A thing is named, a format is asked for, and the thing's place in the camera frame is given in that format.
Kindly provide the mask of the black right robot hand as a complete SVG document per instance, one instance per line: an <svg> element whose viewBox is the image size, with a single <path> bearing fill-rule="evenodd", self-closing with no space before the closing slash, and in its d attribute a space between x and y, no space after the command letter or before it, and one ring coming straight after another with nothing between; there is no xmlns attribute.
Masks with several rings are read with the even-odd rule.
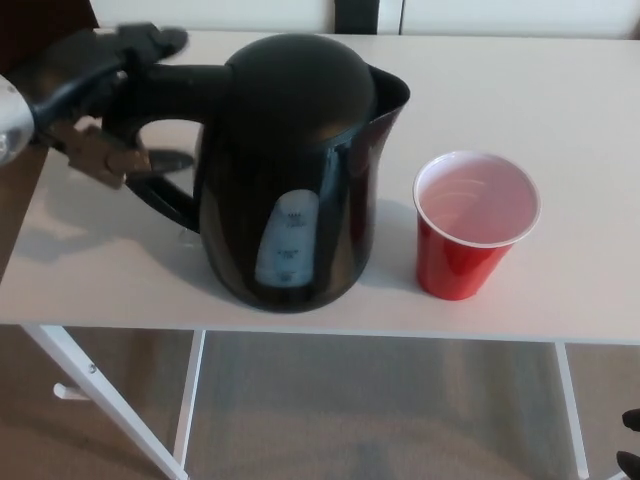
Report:
<svg viewBox="0 0 640 480"><path fill-rule="evenodd" d="M634 432L640 431L640 409L632 409L626 411L622 415L624 426ZM620 470L630 479L640 479L640 457L636 454L618 451L616 453L616 461Z"/></svg>

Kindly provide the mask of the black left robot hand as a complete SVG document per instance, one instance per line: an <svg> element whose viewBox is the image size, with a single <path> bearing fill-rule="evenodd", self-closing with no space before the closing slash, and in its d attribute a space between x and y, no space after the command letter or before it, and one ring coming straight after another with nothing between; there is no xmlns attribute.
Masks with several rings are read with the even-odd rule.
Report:
<svg viewBox="0 0 640 480"><path fill-rule="evenodd" d="M129 173L150 171L149 156L139 148L96 125L76 124L103 117L128 84L187 43L183 29L143 23L107 34L82 30L47 47L29 63L27 75L36 137L65 154L71 168L114 189Z"/></svg>

